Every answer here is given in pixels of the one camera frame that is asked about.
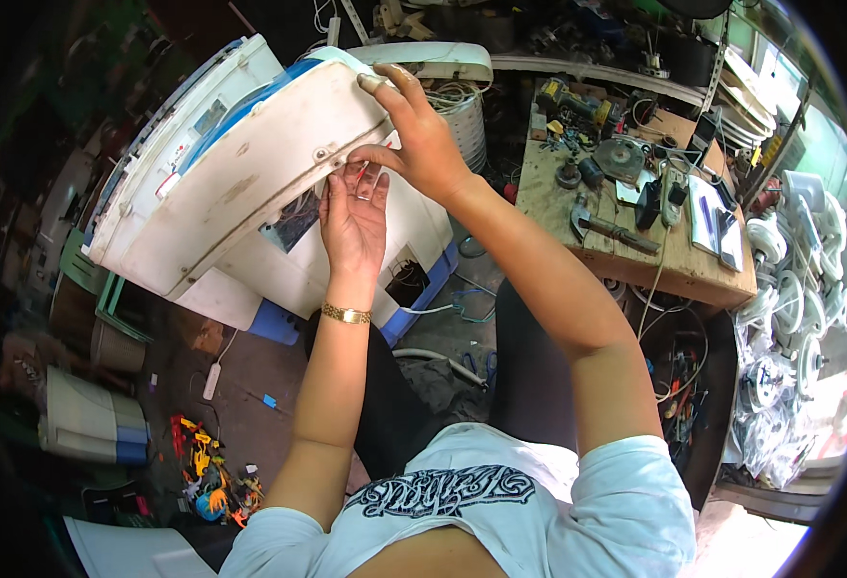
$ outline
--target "workbench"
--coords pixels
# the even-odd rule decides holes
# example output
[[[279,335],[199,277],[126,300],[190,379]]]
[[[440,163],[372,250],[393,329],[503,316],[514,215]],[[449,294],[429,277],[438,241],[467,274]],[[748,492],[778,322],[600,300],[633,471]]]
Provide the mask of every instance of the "workbench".
[[[696,128],[696,123],[659,110],[657,118],[646,125],[654,131],[670,134],[680,146],[684,146]],[[661,135],[653,131],[629,131],[632,136],[649,141],[660,142]],[[693,247],[691,243],[690,201],[685,203],[680,222],[670,230],[665,238],[666,228],[658,218],[651,229],[638,231],[635,227],[635,208],[630,205],[614,204],[615,186],[606,179],[602,186],[607,191],[591,191],[583,182],[578,189],[567,191],[556,184],[555,172],[570,155],[567,148],[553,151],[541,149],[545,142],[527,138],[526,152],[523,155],[523,167],[520,178],[520,191],[517,196],[517,208],[527,214],[546,231],[571,249],[587,268],[598,277],[608,277],[650,289],[658,264],[664,260],[664,270],[657,284],[657,290],[695,299],[723,309],[733,309],[757,294],[757,279],[754,275],[754,262],[751,245],[744,232],[744,218],[741,207],[735,211],[741,228],[744,243],[744,271],[738,273],[719,264],[718,258],[704,250]],[[591,156],[581,151],[577,160]],[[705,165],[719,175],[724,175],[731,183],[725,156],[713,140],[705,158]],[[587,208],[591,214],[624,226],[643,237],[657,241],[662,245],[658,255],[651,256],[601,234],[590,231],[581,243],[571,230],[570,215],[575,197],[579,192],[588,192]]]

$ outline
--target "hammer handle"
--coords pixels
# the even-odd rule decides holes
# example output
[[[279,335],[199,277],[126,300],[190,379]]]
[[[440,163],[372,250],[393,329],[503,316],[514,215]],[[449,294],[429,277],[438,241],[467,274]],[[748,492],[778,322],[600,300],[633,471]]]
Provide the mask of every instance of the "hammer handle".
[[[590,225],[591,231],[596,231],[605,237],[614,238],[635,250],[640,250],[641,252],[648,253],[649,255],[657,255],[658,250],[661,248],[661,244],[659,242],[636,235],[625,228],[625,226],[619,226],[595,216],[591,216],[587,219],[587,224]]]

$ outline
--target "hammer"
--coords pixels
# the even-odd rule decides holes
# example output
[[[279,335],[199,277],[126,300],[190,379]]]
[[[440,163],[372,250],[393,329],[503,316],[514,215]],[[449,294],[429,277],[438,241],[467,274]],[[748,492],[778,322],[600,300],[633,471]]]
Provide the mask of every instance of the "hammer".
[[[648,255],[657,255],[661,244],[650,240],[640,235],[636,235],[624,226],[604,221],[597,218],[587,210],[587,206],[583,203],[583,199],[579,198],[571,208],[571,230],[583,242],[587,231],[596,231],[603,237],[614,238],[615,240],[624,243],[625,245]]]

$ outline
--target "power strip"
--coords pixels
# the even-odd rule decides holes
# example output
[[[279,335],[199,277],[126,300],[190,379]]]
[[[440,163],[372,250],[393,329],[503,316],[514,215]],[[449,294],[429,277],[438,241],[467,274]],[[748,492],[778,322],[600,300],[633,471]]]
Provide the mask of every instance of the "power strip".
[[[218,377],[221,376],[221,364],[211,364],[211,369],[208,370],[208,379],[205,380],[205,390],[201,392],[201,397],[211,399],[214,397],[214,388],[218,387]]]

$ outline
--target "gold watch strap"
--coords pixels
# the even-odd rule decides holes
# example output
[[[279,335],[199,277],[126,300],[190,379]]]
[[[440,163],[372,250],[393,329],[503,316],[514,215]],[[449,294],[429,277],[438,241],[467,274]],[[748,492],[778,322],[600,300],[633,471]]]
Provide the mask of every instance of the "gold watch strap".
[[[371,311],[356,311],[355,309],[343,309],[334,307],[327,302],[321,306],[321,313],[328,317],[337,319],[344,323],[363,324],[371,323]]]

